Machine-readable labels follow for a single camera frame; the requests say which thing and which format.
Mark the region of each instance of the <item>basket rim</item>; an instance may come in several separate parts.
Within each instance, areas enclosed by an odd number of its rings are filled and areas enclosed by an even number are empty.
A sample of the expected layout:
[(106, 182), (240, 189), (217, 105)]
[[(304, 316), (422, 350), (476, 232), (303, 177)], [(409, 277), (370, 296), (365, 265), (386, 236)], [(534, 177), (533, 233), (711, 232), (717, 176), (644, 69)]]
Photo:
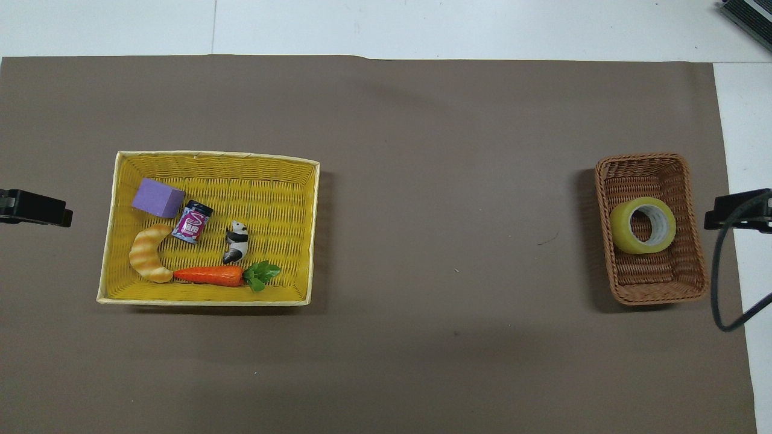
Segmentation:
[[(606, 190), (604, 185), (604, 181), (608, 177), (606, 176), (605, 173), (603, 173), (603, 171), (606, 166), (608, 166), (610, 163), (613, 163), (613, 162), (655, 160), (660, 158), (675, 160), (675, 162), (681, 166), (683, 176), (684, 176), (684, 189), (686, 191), (686, 197), (689, 198), (689, 200), (687, 200), (687, 203), (686, 203), (686, 218), (689, 221), (689, 234), (692, 237), (692, 240), (694, 240), (694, 242), (697, 245), (696, 261), (699, 264), (699, 268), (700, 268), (699, 272), (702, 275), (703, 284), (702, 284), (702, 287), (699, 288), (699, 292), (692, 296), (664, 297), (664, 298), (658, 298), (655, 300), (643, 300), (643, 301), (629, 300), (628, 298), (623, 297), (619, 293), (619, 287), (623, 285), (621, 285), (618, 281), (616, 254), (614, 251), (614, 242), (611, 240), (611, 224), (609, 222), (609, 213), (611, 212), (611, 210), (608, 209), (608, 198), (606, 196)], [(703, 249), (702, 249), (702, 245), (699, 243), (699, 233), (697, 231), (696, 217), (694, 215), (691, 172), (689, 170), (688, 162), (682, 155), (674, 152), (653, 152), (653, 153), (641, 153), (641, 154), (619, 154), (619, 155), (612, 155), (612, 156), (603, 158), (595, 165), (595, 191), (598, 199), (598, 208), (601, 214), (600, 215), (601, 231), (603, 232), (603, 241), (604, 241), (603, 249), (605, 253), (604, 256), (606, 259), (605, 261), (606, 272), (608, 275), (609, 283), (611, 284), (611, 293), (619, 303), (622, 303), (628, 306), (661, 304), (661, 303), (678, 303), (678, 302), (689, 301), (689, 300), (697, 300), (699, 298), (702, 298), (705, 295), (706, 289), (709, 285), (709, 279), (705, 269)]]
[(118, 151), (117, 155), (123, 155), (126, 157), (136, 157), (138, 155), (194, 155), (194, 156), (206, 156), (206, 157), (238, 157), (238, 158), (270, 158), (275, 160), (288, 160), (298, 163), (307, 163), (314, 166), (319, 166), (319, 161), (309, 160), (307, 158), (290, 157), (287, 155), (276, 154), (257, 154), (254, 152), (236, 152), (236, 151), (185, 151), (185, 150), (169, 150), (169, 151)]
[[(207, 157), (237, 157), (237, 158), (268, 158), (275, 160), (294, 161), (312, 165), (316, 170), (313, 177), (313, 206), (311, 212), (311, 233), (309, 244), (309, 263), (308, 263), (308, 290), (303, 300), (286, 301), (184, 301), (184, 300), (122, 300), (109, 298), (107, 296), (107, 258), (110, 253), (110, 240), (113, 233), (113, 210), (115, 209), (117, 189), (118, 189), (118, 169), (126, 157), (138, 155), (203, 155)], [(157, 305), (157, 306), (304, 306), (310, 304), (311, 293), (313, 291), (313, 247), (316, 242), (317, 234), (317, 207), (319, 204), (319, 177), (321, 174), (321, 164), (319, 161), (307, 158), (289, 157), (286, 155), (257, 154), (252, 152), (231, 152), (231, 151), (118, 151), (115, 155), (115, 166), (113, 169), (113, 187), (110, 193), (110, 214), (107, 218), (107, 236), (104, 240), (104, 249), (102, 253), (102, 270), (100, 271), (100, 283), (96, 292), (96, 301), (100, 304), (134, 304), (134, 305)]]

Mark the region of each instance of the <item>black cable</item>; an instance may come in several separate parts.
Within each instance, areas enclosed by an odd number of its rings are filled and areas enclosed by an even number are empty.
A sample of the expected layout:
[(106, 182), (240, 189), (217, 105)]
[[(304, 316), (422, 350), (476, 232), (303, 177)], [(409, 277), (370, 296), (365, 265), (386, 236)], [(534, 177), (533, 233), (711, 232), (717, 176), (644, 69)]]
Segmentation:
[(735, 210), (732, 211), (732, 213), (729, 214), (729, 217), (727, 217), (724, 221), (721, 229), (719, 230), (718, 238), (716, 238), (716, 248), (713, 250), (713, 268), (710, 271), (710, 307), (713, 309), (713, 321), (716, 322), (716, 326), (718, 326), (721, 331), (729, 332), (735, 330), (739, 326), (745, 324), (746, 321), (752, 318), (755, 314), (758, 314), (760, 310), (764, 309), (765, 307), (769, 306), (770, 303), (772, 303), (772, 293), (770, 293), (761, 299), (758, 303), (754, 304), (750, 309), (748, 309), (747, 312), (743, 312), (743, 314), (740, 315), (740, 317), (737, 318), (733, 323), (724, 325), (724, 323), (721, 321), (721, 312), (719, 312), (719, 261), (721, 260), (721, 247), (723, 245), (723, 240), (726, 238), (726, 233), (729, 232), (729, 230), (732, 228), (732, 225), (736, 222), (742, 221), (742, 218), (740, 217), (742, 214), (744, 214), (751, 207), (759, 205), (760, 203), (764, 203), (770, 198), (772, 198), (772, 192), (762, 193), (745, 201), (742, 205), (735, 208)]

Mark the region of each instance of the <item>black device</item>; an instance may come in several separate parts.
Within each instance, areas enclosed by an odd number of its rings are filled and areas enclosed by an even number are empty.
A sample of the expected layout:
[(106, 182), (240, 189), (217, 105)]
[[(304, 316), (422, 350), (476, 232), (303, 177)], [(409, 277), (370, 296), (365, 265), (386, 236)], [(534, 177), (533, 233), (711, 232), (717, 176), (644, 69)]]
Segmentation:
[(713, 249), (713, 267), (710, 269), (710, 307), (713, 310), (713, 322), (721, 331), (736, 330), (772, 303), (772, 293), (770, 293), (743, 312), (735, 321), (724, 324), (721, 320), (718, 281), (721, 247), (726, 233), (731, 228), (756, 229), (762, 233), (772, 233), (770, 222), (772, 222), (772, 188), (720, 196), (713, 201), (713, 210), (705, 213), (705, 229), (719, 230), (716, 248)]
[(772, 51), (772, 0), (723, 0), (719, 10)]
[(59, 199), (24, 190), (0, 190), (0, 223), (20, 222), (69, 228), (73, 212)]
[[(761, 188), (750, 192), (735, 193), (717, 197), (713, 201), (713, 210), (705, 213), (705, 229), (721, 229), (726, 223), (726, 219), (744, 202), (772, 192), (772, 188)], [(739, 221), (732, 222), (733, 228), (738, 229), (756, 229), (762, 233), (772, 233), (772, 201), (761, 201), (756, 205), (750, 206), (745, 212), (742, 212), (738, 218)]]

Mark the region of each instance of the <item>toy carrot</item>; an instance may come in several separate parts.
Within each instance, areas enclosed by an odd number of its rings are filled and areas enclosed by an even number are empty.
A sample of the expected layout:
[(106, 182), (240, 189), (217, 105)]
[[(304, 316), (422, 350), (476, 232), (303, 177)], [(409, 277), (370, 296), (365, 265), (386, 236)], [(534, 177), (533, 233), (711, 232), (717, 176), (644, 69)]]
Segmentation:
[(174, 272), (174, 277), (193, 283), (210, 283), (221, 287), (240, 287), (245, 282), (253, 291), (262, 291), (266, 284), (281, 269), (278, 266), (262, 261), (250, 266), (246, 271), (240, 266), (194, 266)]
[(193, 283), (211, 283), (221, 287), (240, 287), (244, 284), (244, 270), (240, 266), (194, 266), (174, 272), (174, 277)]

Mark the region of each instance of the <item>yellow wicker basket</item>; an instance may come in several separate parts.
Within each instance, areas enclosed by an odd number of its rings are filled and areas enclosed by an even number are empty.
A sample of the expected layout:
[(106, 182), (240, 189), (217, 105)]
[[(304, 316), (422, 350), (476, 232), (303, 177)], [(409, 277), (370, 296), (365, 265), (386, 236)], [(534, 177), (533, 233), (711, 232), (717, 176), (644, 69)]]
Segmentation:
[[(121, 151), (116, 156), (113, 200), (96, 301), (100, 303), (297, 306), (308, 304), (313, 278), (313, 235), (317, 213), (319, 163), (302, 158), (213, 151)], [(139, 231), (155, 223), (174, 226), (131, 206), (142, 178), (180, 188), (185, 202), (214, 209), (198, 244), (167, 237), (159, 246), (161, 263), (170, 270), (222, 264), (225, 230), (232, 220), (249, 228), (245, 268), (268, 260), (281, 273), (267, 288), (218, 287), (186, 283), (152, 283), (129, 265), (128, 254)]]

